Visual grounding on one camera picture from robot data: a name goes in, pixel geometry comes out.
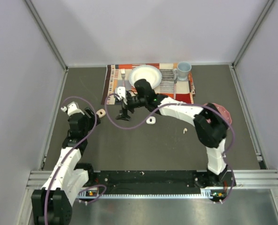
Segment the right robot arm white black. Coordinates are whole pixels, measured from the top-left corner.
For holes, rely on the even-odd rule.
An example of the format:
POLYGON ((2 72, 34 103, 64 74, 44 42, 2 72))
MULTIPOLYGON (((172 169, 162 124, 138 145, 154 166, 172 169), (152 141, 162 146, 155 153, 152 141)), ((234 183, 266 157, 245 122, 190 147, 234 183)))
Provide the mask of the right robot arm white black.
POLYGON ((225 180, 227 164, 223 159, 227 121, 217 107, 208 103, 193 106, 177 101, 164 94, 157 94, 146 79, 135 82, 136 94, 132 95, 125 87, 115 90, 115 98, 122 103, 118 120, 129 120, 128 112, 145 107, 150 112, 170 116, 195 127, 199 141, 206 147, 208 156, 207 174, 196 175, 195 184, 199 187, 217 186, 225 180))

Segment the beige case with black oval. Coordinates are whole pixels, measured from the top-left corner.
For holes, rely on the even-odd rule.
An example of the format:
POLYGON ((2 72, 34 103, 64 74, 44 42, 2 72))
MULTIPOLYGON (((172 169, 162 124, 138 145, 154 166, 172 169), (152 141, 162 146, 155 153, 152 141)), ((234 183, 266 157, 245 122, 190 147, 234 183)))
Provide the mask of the beige case with black oval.
POLYGON ((103 118, 106 116, 106 111, 105 109, 99 109, 96 114, 98 115, 99 118, 103 118))

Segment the white glossy charging case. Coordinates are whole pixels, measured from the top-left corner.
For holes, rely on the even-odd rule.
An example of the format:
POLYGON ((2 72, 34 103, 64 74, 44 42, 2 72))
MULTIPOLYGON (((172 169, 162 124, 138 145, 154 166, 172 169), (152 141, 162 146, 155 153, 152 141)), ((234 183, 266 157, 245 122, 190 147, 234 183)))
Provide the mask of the white glossy charging case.
POLYGON ((153 124, 156 123, 156 118, 155 118, 154 116, 150 116, 150 117, 148 117, 148 119, 146 120, 146 123, 147 123, 148 125, 153 125, 153 124))

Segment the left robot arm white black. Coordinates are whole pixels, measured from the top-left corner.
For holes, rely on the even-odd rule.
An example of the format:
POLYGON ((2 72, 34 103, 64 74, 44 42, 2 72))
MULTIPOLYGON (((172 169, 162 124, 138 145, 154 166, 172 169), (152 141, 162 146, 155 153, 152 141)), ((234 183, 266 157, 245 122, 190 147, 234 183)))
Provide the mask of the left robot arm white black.
POLYGON ((76 102, 61 110, 69 117, 69 129, 52 173, 31 195, 36 225, 68 225, 81 187, 95 182, 95 174, 78 162, 87 147, 88 135, 100 123, 100 118, 89 107, 81 110, 76 102))

